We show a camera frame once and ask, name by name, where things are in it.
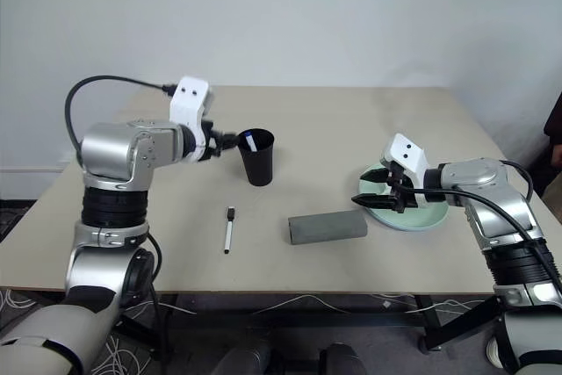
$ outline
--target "beige tabletop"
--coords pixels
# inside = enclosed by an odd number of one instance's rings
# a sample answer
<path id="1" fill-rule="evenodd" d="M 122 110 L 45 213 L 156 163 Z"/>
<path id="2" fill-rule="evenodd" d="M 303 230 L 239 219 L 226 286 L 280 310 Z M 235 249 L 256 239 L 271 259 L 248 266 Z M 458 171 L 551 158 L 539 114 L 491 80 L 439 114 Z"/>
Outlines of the beige tabletop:
<path id="1" fill-rule="evenodd" d="M 396 132 L 429 162 L 502 158 L 482 128 L 443 89 L 217 87 L 208 116 L 223 131 L 264 127 L 275 137 L 271 184 L 248 183 L 240 154 L 155 172 L 148 220 L 164 263 L 166 292 L 491 292 L 493 279 L 465 221 L 451 208 L 421 233 L 393 230 L 368 213 L 361 239 L 292 246 L 287 218 L 355 209 L 359 175 Z M 166 119 L 169 102 L 140 92 L 118 117 Z M 510 177 L 519 189 L 523 180 Z M 70 165 L 0 244 L 0 285 L 62 289 L 83 195 Z M 531 202 L 562 257 L 559 224 Z M 223 253 L 226 209 L 236 208 L 232 251 Z"/>

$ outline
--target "gray sponge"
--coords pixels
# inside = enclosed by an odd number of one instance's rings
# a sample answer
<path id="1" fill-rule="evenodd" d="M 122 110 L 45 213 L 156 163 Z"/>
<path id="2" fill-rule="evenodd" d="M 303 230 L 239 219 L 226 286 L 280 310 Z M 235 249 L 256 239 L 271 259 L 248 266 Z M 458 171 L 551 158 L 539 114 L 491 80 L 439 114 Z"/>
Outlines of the gray sponge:
<path id="1" fill-rule="evenodd" d="M 289 218 L 291 244 L 365 237 L 367 223 L 360 211 L 340 211 Z"/>

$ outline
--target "black cup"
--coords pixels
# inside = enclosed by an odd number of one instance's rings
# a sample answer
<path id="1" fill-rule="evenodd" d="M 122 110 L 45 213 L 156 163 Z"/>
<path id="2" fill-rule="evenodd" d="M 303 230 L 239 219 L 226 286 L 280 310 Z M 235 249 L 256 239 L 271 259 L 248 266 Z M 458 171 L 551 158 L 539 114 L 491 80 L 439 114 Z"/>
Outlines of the black cup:
<path id="1" fill-rule="evenodd" d="M 256 152 L 250 149 L 246 133 L 251 133 Z M 265 129 L 247 129 L 238 135 L 238 139 L 238 149 L 244 161 L 248 181 L 254 186 L 265 186 L 273 178 L 273 133 Z"/>

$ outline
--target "light green plate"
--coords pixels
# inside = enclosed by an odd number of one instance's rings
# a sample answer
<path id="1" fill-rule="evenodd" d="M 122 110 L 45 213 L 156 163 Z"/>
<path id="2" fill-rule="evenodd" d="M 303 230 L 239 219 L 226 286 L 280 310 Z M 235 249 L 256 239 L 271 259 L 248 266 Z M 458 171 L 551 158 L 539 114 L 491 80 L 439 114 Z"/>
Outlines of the light green plate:
<path id="1" fill-rule="evenodd" d="M 381 164 L 374 164 L 367 170 L 381 169 Z M 376 193 L 380 195 L 386 189 L 386 184 L 374 184 L 366 180 L 359 180 L 359 193 Z M 436 227 L 447 217 L 449 205 L 446 202 L 430 203 L 427 208 L 406 208 L 404 213 L 392 210 L 367 208 L 372 216 L 389 227 L 408 232 L 421 232 Z"/>

